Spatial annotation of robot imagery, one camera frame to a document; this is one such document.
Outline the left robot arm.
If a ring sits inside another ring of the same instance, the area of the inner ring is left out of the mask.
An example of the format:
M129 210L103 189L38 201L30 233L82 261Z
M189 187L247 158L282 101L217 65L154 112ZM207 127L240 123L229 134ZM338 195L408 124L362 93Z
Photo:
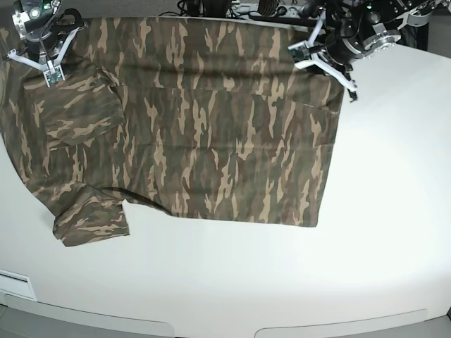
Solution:
M308 39L288 47L295 67L317 67L334 77L357 100L352 64L395 45L405 26L422 27L449 1L307 1L301 14L316 15Z

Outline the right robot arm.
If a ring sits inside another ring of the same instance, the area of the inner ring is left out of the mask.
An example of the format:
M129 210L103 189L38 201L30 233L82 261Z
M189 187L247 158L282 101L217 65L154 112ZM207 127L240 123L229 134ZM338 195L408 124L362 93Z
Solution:
M74 8L60 12L62 1L15 1L11 18L23 46L11 49L6 60L40 71L52 85L64 80L62 62L76 34L87 28Z

